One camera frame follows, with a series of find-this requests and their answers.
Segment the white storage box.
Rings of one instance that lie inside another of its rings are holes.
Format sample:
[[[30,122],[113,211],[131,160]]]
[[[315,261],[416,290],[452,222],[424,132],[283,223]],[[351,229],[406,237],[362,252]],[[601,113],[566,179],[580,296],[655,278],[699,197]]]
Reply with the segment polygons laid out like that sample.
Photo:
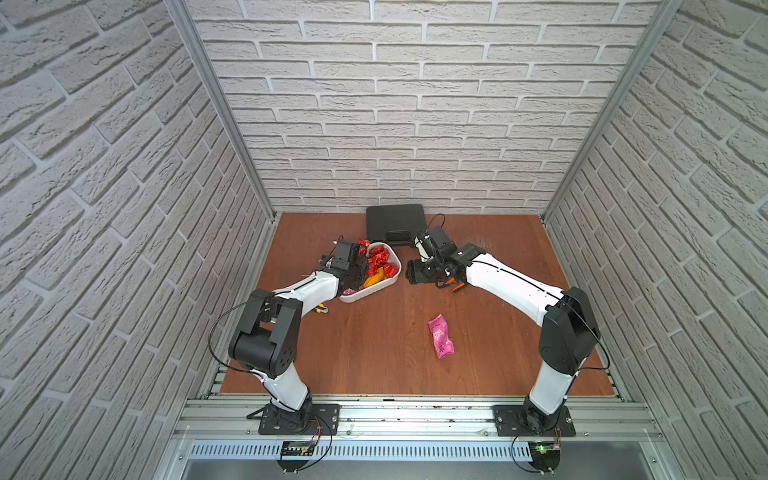
[[[373,242],[373,244],[376,245],[376,244],[386,244],[386,243],[383,243],[383,242]],[[389,279],[383,280],[380,283],[378,283],[376,285],[373,285],[373,286],[371,286],[371,287],[369,287],[367,289],[362,288],[360,291],[357,291],[357,293],[355,293],[353,295],[349,295],[349,296],[342,296],[341,295],[340,296],[340,300],[343,303],[353,303],[355,301],[361,300],[361,299],[363,299],[363,298],[365,298],[367,296],[372,295],[373,293],[376,293],[376,292],[378,292],[380,290],[383,290],[384,288],[387,288],[387,287],[393,285],[397,281],[400,273],[402,272],[402,263],[399,260],[399,258],[397,257],[397,255],[395,254],[394,250],[388,244],[386,244],[386,245],[389,247],[391,253],[394,255],[394,262],[400,268],[399,273],[394,278],[389,278]]]

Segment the yellow tea bag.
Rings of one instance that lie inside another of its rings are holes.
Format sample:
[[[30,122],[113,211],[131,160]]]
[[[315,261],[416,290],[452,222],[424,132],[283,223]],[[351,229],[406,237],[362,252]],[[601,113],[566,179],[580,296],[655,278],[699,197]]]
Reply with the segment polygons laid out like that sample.
[[[379,267],[375,272],[371,271],[370,275],[366,278],[365,282],[363,283],[363,288],[367,289],[373,285],[376,285],[380,283],[383,280],[386,280],[388,278],[385,269],[383,267]]]

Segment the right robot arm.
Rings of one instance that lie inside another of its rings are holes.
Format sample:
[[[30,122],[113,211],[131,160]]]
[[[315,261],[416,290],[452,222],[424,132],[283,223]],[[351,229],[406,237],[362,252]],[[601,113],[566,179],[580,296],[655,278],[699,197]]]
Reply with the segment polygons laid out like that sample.
[[[477,245],[458,247],[440,227],[418,234],[413,244],[420,259],[408,262],[410,283],[485,290],[540,327],[542,364],[524,400],[523,419],[531,431],[552,429],[573,382],[601,340],[587,294],[577,287],[563,290],[535,280]]]

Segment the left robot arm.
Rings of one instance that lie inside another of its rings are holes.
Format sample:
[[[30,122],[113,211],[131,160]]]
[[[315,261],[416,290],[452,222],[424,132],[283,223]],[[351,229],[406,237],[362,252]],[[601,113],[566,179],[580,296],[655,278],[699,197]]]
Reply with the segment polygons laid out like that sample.
[[[345,291],[362,286],[368,266],[360,249],[356,242],[339,239],[306,278],[274,291],[255,290],[244,305],[228,355],[261,381],[276,409],[289,414],[309,410],[310,390],[294,365],[301,320]]]

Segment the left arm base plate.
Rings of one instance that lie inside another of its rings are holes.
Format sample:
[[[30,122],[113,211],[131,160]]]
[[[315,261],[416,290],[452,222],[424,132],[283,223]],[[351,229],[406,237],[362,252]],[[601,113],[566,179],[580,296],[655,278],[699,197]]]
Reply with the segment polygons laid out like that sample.
[[[261,411],[258,433],[275,435],[334,436],[338,432],[340,404],[312,404],[308,409],[289,412],[273,404],[267,404]]]

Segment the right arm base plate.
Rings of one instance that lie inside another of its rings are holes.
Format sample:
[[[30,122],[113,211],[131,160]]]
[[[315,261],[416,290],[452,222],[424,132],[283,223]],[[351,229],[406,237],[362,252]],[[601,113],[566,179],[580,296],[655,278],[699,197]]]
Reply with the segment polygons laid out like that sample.
[[[575,437],[576,429],[566,406],[544,414],[533,406],[502,404],[491,407],[497,435]]]

